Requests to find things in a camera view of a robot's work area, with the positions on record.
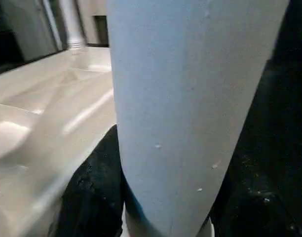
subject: white pipe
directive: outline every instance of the white pipe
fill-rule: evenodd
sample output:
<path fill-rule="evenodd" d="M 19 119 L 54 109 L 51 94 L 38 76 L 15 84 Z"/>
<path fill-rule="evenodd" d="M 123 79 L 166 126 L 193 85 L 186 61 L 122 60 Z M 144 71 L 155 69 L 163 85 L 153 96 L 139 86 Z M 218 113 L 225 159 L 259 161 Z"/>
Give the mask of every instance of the white pipe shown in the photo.
<path fill-rule="evenodd" d="M 73 0 L 60 0 L 60 8 L 68 35 L 68 48 L 78 49 L 84 47 L 84 39 L 80 29 L 75 2 Z"/>
<path fill-rule="evenodd" d="M 135 197 L 130 236 L 196 236 L 287 3 L 108 1 L 120 154 Z"/>

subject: black fabric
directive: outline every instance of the black fabric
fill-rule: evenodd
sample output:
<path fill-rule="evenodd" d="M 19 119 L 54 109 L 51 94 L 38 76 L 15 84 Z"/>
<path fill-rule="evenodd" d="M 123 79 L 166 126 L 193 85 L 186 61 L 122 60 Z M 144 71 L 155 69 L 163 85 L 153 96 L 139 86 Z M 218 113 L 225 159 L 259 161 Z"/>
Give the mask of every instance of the black fabric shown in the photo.
<path fill-rule="evenodd" d="M 117 127 L 113 126 L 77 169 L 62 197 L 56 237 L 115 237 L 121 233 Z"/>

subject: dust speck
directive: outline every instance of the dust speck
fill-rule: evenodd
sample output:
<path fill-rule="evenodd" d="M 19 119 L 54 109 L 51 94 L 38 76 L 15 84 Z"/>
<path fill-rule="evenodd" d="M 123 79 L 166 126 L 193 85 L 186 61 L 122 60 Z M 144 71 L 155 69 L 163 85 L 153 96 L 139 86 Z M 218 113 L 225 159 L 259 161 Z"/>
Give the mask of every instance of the dust speck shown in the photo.
<path fill-rule="evenodd" d="M 217 163 L 212 165 L 212 168 L 217 169 L 220 163 L 221 163 L 221 161 L 219 160 Z"/>

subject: glossy surface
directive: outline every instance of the glossy surface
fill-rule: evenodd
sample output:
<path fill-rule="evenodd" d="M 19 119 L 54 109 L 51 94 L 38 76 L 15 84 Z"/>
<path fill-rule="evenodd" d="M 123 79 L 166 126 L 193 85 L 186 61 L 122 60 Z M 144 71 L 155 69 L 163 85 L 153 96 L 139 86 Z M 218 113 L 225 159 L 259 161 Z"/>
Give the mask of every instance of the glossy surface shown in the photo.
<path fill-rule="evenodd" d="M 39 218 L 113 124 L 108 49 L 67 51 L 0 75 L 3 236 L 41 235 Z"/>

